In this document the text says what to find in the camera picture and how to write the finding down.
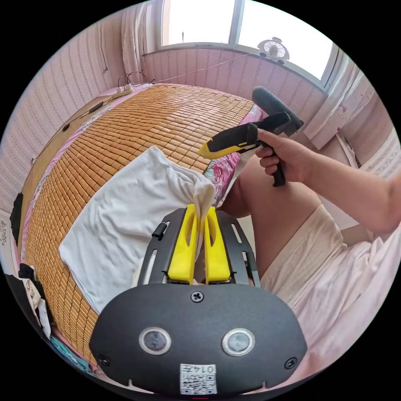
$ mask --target hand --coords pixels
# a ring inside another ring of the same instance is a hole
[[[260,158],[260,165],[268,175],[277,170],[277,164],[281,161],[284,176],[287,181],[303,183],[309,175],[311,161],[315,153],[289,138],[282,138],[271,132],[258,130],[259,140],[270,145],[277,156],[272,156],[271,148],[260,147],[255,154]]]

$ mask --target qr code sticker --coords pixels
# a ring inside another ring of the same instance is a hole
[[[180,364],[181,394],[217,394],[216,365]]]

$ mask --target white curtain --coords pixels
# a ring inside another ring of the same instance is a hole
[[[321,149],[368,105],[375,94],[363,72],[344,55],[327,99],[302,133]]]
[[[146,36],[146,11],[149,2],[145,1],[126,8],[122,15],[122,58],[126,74],[144,69],[144,41]],[[132,83],[143,83],[142,74],[130,77]]]

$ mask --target leg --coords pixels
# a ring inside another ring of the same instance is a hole
[[[321,204],[300,183],[274,188],[256,156],[251,157],[233,184],[221,209],[236,218],[249,214],[255,235],[256,261],[262,277],[271,262]]]

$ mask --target cable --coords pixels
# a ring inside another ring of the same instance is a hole
[[[125,79],[127,80],[127,84],[126,84],[126,85],[132,83],[131,80],[128,78],[127,75],[121,75],[121,76],[118,78],[118,81],[117,81],[117,88],[120,86],[120,79],[121,79],[121,78],[125,78]]]
[[[100,27],[100,50],[102,51],[102,55],[103,55],[103,61],[104,61],[104,70],[108,71],[109,69],[107,68],[107,64],[106,64],[106,57],[104,56],[104,51],[103,51],[103,47],[102,47],[102,23],[99,24]]]
[[[142,74],[142,75],[145,77],[145,79],[146,79],[146,83],[147,83],[147,84],[149,83],[149,81],[148,81],[146,75],[143,74],[141,71],[133,71],[133,72],[130,72],[130,73],[127,75],[127,77],[129,78],[129,76],[130,76],[131,74],[135,74],[135,73]]]
[[[160,81],[156,81],[155,84],[158,84],[159,82],[169,81],[169,80],[175,79],[175,78],[181,78],[182,76],[186,76],[186,75],[189,75],[189,74],[193,74],[193,73],[198,72],[198,71],[208,70],[209,68],[217,67],[217,66],[220,66],[221,64],[225,64],[225,63],[228,63],[228,62],[230,62],[230,61],[236,60],[237,58],[241,58],[241,57],[244,57],[244,56],[249,56],[249,55],[251,55],[251,54],[254,54],[254,53],[243,54],[243,55],[241,55],[241,56],[234,57],[234,58],[231,58],[231,59],[229,59],[229,60],[223,61],[222,63],[215,64],[214,66],[210,66],[210,67],[206,67],[206,68],[201,68],[201,69],[196,70],[196,71],[187,72],[186,74],[174,76],[173,78],[161,79]]]

